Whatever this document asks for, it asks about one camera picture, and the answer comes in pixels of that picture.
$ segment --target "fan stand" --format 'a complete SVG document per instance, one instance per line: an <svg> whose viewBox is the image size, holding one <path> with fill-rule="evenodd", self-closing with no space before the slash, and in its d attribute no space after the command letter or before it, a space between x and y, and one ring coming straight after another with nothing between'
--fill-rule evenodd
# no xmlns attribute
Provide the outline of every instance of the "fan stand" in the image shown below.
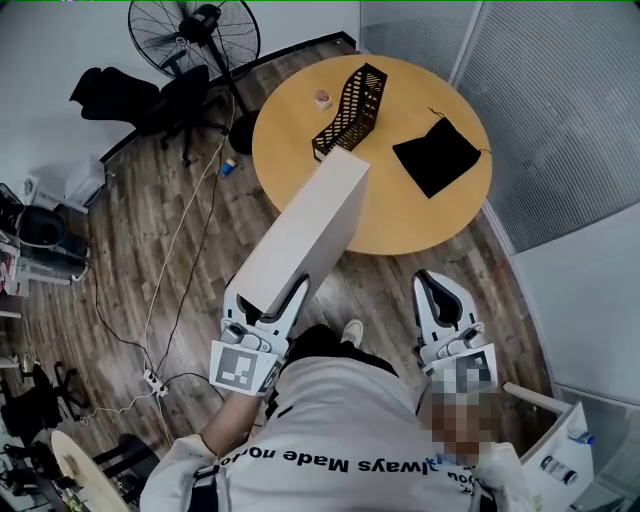
<svg viewBox="0 0 640 512"><path fill-rule="evenodd" d="M237 119L229 129L229 143L231 144L231 147L241 155L250 155L253 149L253 129L256 126L256 121L258 120L260 111L250 111L247 109L247 106L240 95L240 91L238 91L238 88L227 69L224 59L222 58L222 55L220 55L220 51L213 42L213 38L211 36L207 38L207 47L209 48L211 55L213 55L216 64L220 68L222 77L229 86L229 90L231 91L231 94L233 94L233 97L242 112L242 116Z"/></svg>

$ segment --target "white shoe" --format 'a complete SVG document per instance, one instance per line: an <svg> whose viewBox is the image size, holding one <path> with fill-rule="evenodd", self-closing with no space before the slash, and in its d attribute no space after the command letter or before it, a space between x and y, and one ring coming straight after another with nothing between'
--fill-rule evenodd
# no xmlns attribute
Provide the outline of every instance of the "white shoe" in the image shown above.
<svg viewBox="0 0 640 512"><path fill-rule="evenodd" d="M342 331L342 339L340 343L344 343L346 341L353 343L353 346L356 348L360 347L362 343L362 335L364 334L364 325L360 320L349 320L349 323L345 325L344 330Z"/></svg>

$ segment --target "wooden floor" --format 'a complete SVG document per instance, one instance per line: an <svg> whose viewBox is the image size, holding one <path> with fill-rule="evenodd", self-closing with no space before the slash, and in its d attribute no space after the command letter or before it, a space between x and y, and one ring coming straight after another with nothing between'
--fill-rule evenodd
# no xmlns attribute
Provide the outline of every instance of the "wooden floor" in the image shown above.
<svg viewBox="0 0 640 512"><path fill-rule="evenodd" d="M350 53L344 43L325 43L261 65L243 79L241 90L252 107L289 75L323 58ZM230 115L211 112L222 120ZM100 323L94 306L94 277L103 315L127 340L140 342L151 297L171 237L194 187L221 141L214 132L196 135L189 169L181 164L182 141L167 151L158 137L138 138L107 165L113 176L109 187L86 217L70 215L70 227L90 239L91 266L81 283L71 287L34 284L25 301L25 318L15 321L12 343L22 354L33 352L53 376L61 360L76 367L93 407L120 409L149 388L142 381L143 354L116 341ZM232 155L227 146L223 158ZM238 157L238 168L222 178L215 209L195 278L186 298L178 329L162 373L208 374L211 339L219 334L225 283L277 216L256 179L251 158ZM214 172L206 178L178 236L148 331L151 357L158 364L167 346L178 302L189 278L211 205ZM476 219L458 236L431 250L400 257L345 254L304 312L299 331L318 322L336 330L353 317L363 320L363 347L390 361L400 377L418 393L424 385L411 353L416 330L411 305L410 279L426 268L446 274L467 287L475 297L487 338L498 351L500 378L549 393L538 340L513 273L486 219ZM4 371L5 378L9 372ZM17 392L19 379L10 385ZM531 413L507 396L501 397L500 435L523 453L548 427L549 418ZM173 437L200 429L220 401L207 382L192 376L175 379L162 410ZM65 421L60 428L89 453L113 447L118 436L134 433L167 448L158 404L140 399L119 415L100 411L88 426Z"/></svg>

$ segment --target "person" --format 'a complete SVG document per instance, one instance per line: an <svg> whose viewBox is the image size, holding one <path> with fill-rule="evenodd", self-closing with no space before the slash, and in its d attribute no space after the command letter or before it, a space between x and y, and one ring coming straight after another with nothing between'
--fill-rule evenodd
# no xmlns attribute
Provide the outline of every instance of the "person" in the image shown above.
<svg viewBox="0 0 640 512"><path fill-rule="evenodd" d="M408 388L388 362L359 349L362 338L359 320L341 338L324 325L305 331L268 400L264 428L247 439L261 398L230 394L199 435L174 443L141 510L470 510L479 499L472 468L437 452ZM494 503L491 493L483 491L483 503Z"/></svg>

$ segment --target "white t-shirt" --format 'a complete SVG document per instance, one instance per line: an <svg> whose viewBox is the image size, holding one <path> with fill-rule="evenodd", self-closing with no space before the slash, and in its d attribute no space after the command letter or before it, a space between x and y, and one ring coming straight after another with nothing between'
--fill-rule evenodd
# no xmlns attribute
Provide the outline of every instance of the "white t-shirt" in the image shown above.
<svg viewBox="0 0 640 512"><path fill-rule="evenodd" d="M438 463L397 377L310 357L292 363L276 389L265 428L221 460L200 436L178 440L149 479L142 511L187 510L194 472L214 463L233 512L469 509L469 468Z"/></svg>

